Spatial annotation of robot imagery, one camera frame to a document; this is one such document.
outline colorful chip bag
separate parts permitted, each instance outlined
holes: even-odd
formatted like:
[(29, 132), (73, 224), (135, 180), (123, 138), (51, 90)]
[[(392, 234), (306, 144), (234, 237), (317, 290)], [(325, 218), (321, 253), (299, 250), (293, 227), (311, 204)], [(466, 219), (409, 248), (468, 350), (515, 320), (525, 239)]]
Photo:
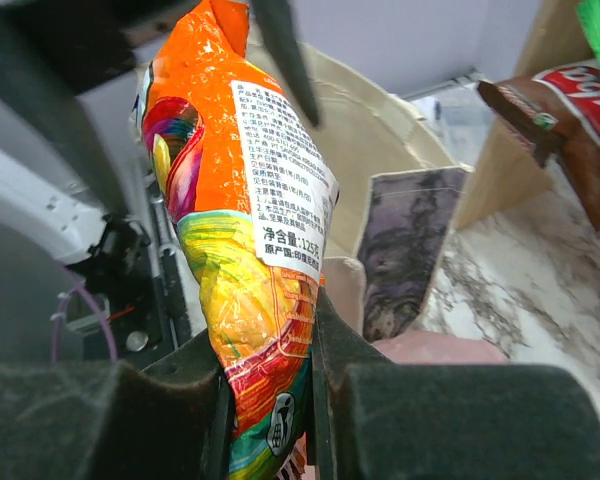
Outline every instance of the colorful chip bag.
[(591, 224), (600, 230), (600, 68), (596, 60), (532, 77), (481, 82), (484, 101), (533, 147), (542, 165), (559, 154)]
[(202, 0), (146, 71), (133, 120), (235, 396), (229, 478), (299, 478), (338, 184), (278, 83), (245, 60), (248, 31), (245, 2)]

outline wooden board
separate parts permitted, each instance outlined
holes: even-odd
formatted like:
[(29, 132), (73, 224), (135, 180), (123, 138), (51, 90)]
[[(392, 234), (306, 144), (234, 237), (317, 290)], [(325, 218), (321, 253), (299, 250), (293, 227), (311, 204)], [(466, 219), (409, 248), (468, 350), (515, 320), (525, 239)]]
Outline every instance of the wooden board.
[[(518, 60), (515, 75), (593, 56), (576, 15), (579, 0), (544, 0)], [(458, 205), (453, 226), (462, 229), (551, 188), (552, 180), (496, 121)]]

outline white robotic arm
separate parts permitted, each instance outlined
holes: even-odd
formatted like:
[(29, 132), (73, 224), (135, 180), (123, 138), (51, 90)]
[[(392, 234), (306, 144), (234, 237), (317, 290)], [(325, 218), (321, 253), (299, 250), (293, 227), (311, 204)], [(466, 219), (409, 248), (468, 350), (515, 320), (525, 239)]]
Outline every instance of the white robotic arm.
[(106, 223), (103, 212), (61, 192), (0, 150), (0, 223), (70, 265), (89, 257)]

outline white marble surface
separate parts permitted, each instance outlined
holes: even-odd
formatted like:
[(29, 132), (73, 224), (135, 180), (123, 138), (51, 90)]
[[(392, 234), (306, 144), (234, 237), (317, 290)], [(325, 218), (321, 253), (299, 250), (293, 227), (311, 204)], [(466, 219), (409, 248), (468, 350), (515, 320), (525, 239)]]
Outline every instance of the white marble surface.
[(600, 234), (555, 165), (552, 192), (451, 232), (413, 328), (487, 339), (571, 372), (600, 414)]

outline white product label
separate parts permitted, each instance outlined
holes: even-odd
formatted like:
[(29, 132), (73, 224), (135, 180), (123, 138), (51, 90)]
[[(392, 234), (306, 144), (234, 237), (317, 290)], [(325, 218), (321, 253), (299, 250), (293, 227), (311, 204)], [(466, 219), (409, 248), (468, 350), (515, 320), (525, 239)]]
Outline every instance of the white product label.
[(338, 182), (284, 96), (231, 82), (256, 255), (320, 281)]

